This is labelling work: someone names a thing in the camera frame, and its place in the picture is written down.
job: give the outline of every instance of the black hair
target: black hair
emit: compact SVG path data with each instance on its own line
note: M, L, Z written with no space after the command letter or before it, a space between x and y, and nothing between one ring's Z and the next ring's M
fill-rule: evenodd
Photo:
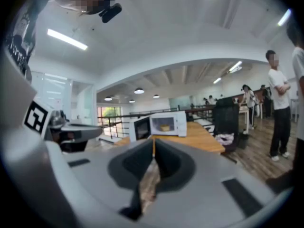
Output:
M252 90L248 85L243 85L242 89L244 90L245 87L248 87L249 90Z
M296 46L298 40L303 40L302 32L293 19L288 22L286 32L294 46Z
M266 52L266 59L269 61L269 56L270 56L270 55L273 55L273 54L276 54L276 52L273 51L273 50L268 50L268 51Z

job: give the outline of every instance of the floor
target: floor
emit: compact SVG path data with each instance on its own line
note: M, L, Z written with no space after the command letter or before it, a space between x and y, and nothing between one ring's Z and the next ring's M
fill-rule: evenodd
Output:
M285 159L280 157L280 161L273 162L269 158L269 148L273 134L273 119L255 119L255 130L249 130L249 139L245 149L237 148L230 153L229 157L237 161L250 174L265 182L268 178L275 178L292 169L292 161L295 154L296 143L296 123L292 122L290 138L287 150L290 157ZM244 117L239 118L239 129L245 129ZM107 141L91 141L88 143L86 151L106 151L113 148L113 144ZM140 183L142 209L145 212L153 203L155 185L159 182L160 176L158 166L155 161L149 166L144 178Z

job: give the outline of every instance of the window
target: window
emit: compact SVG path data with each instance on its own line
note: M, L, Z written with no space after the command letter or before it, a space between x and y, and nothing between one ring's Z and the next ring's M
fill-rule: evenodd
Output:
M125 132L122 124L121 108L120 107L98 107L98 126L104 127L104 135L124 138Z

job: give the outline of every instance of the ceiling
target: ceiling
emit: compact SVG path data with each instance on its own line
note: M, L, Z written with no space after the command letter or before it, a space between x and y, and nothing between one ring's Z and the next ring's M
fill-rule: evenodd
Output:
M54 3L49 3L37 21L38 56L84 68L90 73L105 75L115 65L114 58L128 54L142 41L152 41L163 36L177 38L190 32L193 38L204 33L204 25L249 33L256 38L271 41L281 28L276 25L286 8L277 0L116 0L123 11L109 23L103 24L98 15L79 16ZM88 45L82 51L58 39L47 36L53 29ZM162 43L160 48L170 47ZM186 66L147 75L130 84L138 86L165 86L171 80L193 83L203 65ZM219 69L209 67L204 81L214 79Z
M172 69L159 70L129 80L104 91L97 93L98 103L109 103L104 98L111 96L111 103L128 103L129 100L152 100L155 94L161 98L174 98L182 95L194 95L204 86L224 76L237 61L197 62L195 64L173 67ZM243 63L242 69L229 75L230 80L236 79L240 74L247 73L254 67L251 63ZM136 95L135 89L141 87L145 90L142 95Z

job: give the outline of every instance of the wooden tabletop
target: wooden tabletop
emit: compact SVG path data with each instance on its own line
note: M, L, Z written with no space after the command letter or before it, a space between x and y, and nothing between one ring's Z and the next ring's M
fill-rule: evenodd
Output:
M152 135L151 138L166 139L208 152L222 153L225 151L225 148L219 142L217 142L205 128L195 122L187 122L187 137ZM129 143L130 138L125 137L122 140L116 142L115 145L123 146Z

